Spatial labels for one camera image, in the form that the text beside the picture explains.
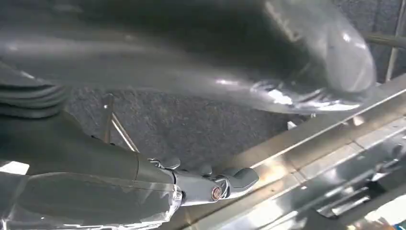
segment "dark carpet floor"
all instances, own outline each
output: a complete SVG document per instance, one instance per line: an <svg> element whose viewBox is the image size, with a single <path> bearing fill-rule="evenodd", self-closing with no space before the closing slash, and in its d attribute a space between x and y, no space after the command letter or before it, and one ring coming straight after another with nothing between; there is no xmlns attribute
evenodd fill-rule
<svg viewBox="0 0 406 230"><path fill-rule="evenodd" d="M401 0L334 0L361 31L393 34ZM379 79L384 79L390 48L371 46ZM395 75L406 72L401 53ZM91 135L99 135L101 97L109 89L77 88L67 105ZM229 103L156 92L114 91L114 111L140 152L148 157L178 156L186 168L222 161L286 129L287 115ZM113 142L125 146L116 132Z"/></svg>

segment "metal pipe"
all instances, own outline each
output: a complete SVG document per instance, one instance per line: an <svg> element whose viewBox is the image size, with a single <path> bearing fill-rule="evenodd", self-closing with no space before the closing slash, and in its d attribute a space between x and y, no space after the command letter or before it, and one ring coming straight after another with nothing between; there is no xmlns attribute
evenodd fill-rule
<svg viewBox="0 0 406 230"><path fill-rule="evenodd" d="M131 140L130 136L127 134L127 131L124 129L124 127L121 125L120 121L118 120L116 114L112 112L112 119L111 119L113 126L115 129L118 131L120 136L123 138L124 142L127 144L127 146L131 149L131 151L138 152L139 150L137 146L134 144L134 142Z"/></svg>
<svg viewBox="0 0 406 230"><path fill-rule="evenodd" d="M353 109L375 84L363 38L328 1L2 0L0 17L1 62L32 80L304 114Z"/></svg>
<svg viewBox="0 0 406 230"><path fill-rule="evenodd" d="M406 23L405 22L406 21L405 13L406 13L406 0L402 0L402 4L400 6L399 16L397 18L397 23L396 23L396 28L395 28L395 36L403 35L404 26ZM398 53L399 53L399 50L397 48L393 47L391 50L391 56L389 58L388 71L386 72L385 82L390 81L392 78L393 70L395 68Z"/></svg>
<svg viewBox="0 0 406 230"><path fill-rule="evenodd" d="M367 42L406 49L406 37L386 34L364 34L364 38Z"/></svg>

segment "plastic wrap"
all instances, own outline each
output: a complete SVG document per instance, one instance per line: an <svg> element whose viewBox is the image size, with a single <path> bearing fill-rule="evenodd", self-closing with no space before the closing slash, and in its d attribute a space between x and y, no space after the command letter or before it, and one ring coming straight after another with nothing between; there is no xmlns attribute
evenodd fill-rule
<svg viewBox="0 0 406 230"><path fill-rule="evenodd" d="M174 184L74 173L23 176L3 213L3 230L146 230L169 221L181 203Z"/></svg>
<svg viewBox="0 0 406 230"><path fill-rule="evenodd" d="M328 0L1 3L0 71L33 81L303 114L356 108L376 81L367 44Z"/></svg>

